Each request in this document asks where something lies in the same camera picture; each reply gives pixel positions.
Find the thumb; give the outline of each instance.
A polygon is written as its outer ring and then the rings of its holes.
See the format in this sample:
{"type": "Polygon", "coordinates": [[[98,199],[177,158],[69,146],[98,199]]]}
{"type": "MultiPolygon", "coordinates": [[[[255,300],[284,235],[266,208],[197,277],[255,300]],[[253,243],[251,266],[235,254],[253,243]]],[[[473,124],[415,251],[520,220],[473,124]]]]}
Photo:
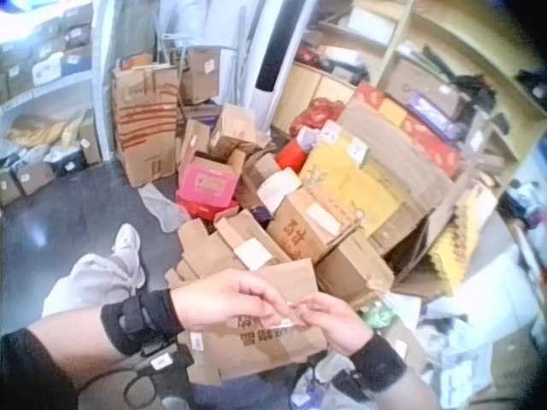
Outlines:
{"type": "Polygon", "coordinates": [[[300,318],[307,324],[311,326],[317,326],[323,331],[332,331],[336,324],[337,320],[334,316],[329,313],[317,312],[315,310],[303,310],[300,312],[300,318]]]}
{"type": "Polygon", "coordinates": [[[247,315],[263,317],[274,313],[275,309],[269,303],[263,301],[260,297],[250,295],[238,295],[232,301],[234,315],[247,315]]]}

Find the human hand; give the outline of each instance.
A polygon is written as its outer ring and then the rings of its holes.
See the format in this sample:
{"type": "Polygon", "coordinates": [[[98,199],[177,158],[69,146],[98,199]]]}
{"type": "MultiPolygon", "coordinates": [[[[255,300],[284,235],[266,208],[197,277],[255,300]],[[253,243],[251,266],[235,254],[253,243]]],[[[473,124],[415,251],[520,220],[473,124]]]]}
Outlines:
{"type": "Polygon", "coordinates": [[[296,308],[302,321],[321,328],[332,348],[343,356],[351,356],[373,336],[350,305],[334,296],[311,293],[296,308]]]}
{"type": "Polygon", "coordinates": [[[257,317],[262,326],[270,327],[288,314],[286,300],[271,284],[235,269],[172,290],[171,297],[180,323],[189,331],[239,315],[257,317]]]}

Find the black wristband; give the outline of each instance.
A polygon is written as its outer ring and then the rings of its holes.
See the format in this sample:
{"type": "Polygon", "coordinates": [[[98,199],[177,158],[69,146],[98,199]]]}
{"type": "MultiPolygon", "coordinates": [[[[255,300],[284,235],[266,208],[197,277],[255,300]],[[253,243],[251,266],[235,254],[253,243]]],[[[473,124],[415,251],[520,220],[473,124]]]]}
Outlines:
{"type": "Polygon", "coordinates": [[[170,290],[156,290],[104,305],[101,321],[110,342],[126,356],[137,353],[144,344],[158,337],[175,337],[184,330],[174,310],[170,290]]]}
{"type": "Polygon", "coordinates": [[[376,334],[350,359],[361,374],[362,387],[374,393],[390,387],[407,369],[399,354],[383,337],[376,334]]]}

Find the white sneaker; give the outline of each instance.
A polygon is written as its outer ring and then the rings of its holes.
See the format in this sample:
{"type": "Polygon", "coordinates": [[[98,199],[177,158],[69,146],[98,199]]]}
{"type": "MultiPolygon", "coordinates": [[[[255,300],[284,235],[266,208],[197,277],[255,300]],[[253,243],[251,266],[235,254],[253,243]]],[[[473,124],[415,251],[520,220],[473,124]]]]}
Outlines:
{"type": "Polygon", "coordinates": [[[138,288],[144,285],[146,277],[143,268],[140,266],[138,250],[140,249],[140,236],[137,230],[129,224],[121,226],[116,235],[112,251],[114,255],[121,258],[129,270],[129,276],[133,278],[138,288]]]}

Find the black sleeve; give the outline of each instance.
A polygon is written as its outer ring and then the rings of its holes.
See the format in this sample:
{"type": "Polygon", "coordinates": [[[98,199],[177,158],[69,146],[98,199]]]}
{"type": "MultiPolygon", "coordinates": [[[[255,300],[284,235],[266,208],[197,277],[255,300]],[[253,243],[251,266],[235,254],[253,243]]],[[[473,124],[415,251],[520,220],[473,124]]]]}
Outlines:
{"type": "Polygon", "coordinates": [[[376,334],[350,359],[361,374],[362,387],[374,393],[386,390],[407,370],[399,354],[383,337],[376,334]]]}
{"type": "Polygon", "coordinates": [[[54,363],[44,345],[27,329],[4,335],[2,409],[74,410],[76,389],[54,363]]]}

